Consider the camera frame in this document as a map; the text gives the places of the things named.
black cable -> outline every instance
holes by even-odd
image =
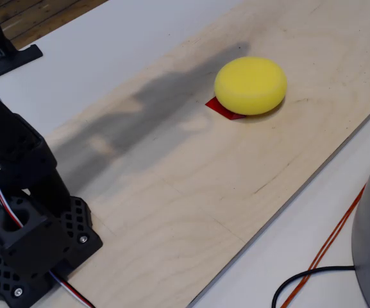
[[[293,277],[287,279],[284,283],[282,283],[282,285],[277,289],[277,291],[275,292],[275,294],[273,296],[272,308],[276,308],[277,299],[278,299],[280,293],[289,284],[291,284],[292,282],[294,282],[295,280],[297,280],[297,279],[299,279],[301,277],[309,276],[311,274],[320,273],[322,271],[354,271],[354,270],[355,270],[354,265],[352,265],[352,266],[326,266],[326,267],[323,267],[323,268],[311,269],[310,271],[304,271],[304,272],[302,272],[300,274],[294,275]]]

white table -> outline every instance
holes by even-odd
[[[0,96],[47,135],[239,2],[111,0],[38,40],[44,57],[0,77]],[[369,172],[370,122],[195,307],[270,307],[276,288],[308,268]],[[322,266],[352,264],[352,222]],[[311,278],[291,307],[366,303],[354,273],[331,273]]]

red and white wire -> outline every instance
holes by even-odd
[[[19,218],[15,215],[13,210],[11,209],[10,205],[6,201],[4,194],[0,188],[0,204],[5,209],[7,214],[14,220],[14,222],[18,225],[18,227],[22,228],[24,225],[21,223]],[[88,302],[86,299],[83,298],[80,294],[78,294],[77,290],[75,290],[70,284],[68,284],[65,280],[60,279],[57,275],[55,275],[52,271],[49,271],[49,274],[62,286],[67,290],[75,299],[77,299],[81,304],[88,308],[94,308],[94,306]]]

wooden floor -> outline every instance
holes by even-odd
[[[107,0],[0,0],[0,24],[20,49]]]

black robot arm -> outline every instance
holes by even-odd
[[[69,210],[69,192],[46,141],[1,101],[0,184],[8,190],[29,189],[32,197],[57,217]]]
[[[23,224],[0,201],[0,298],[11,308],[31,307],[55,284],[51,271],[66,277],[102,246],[56,165],[44,138],[0,101],[0,188]]]

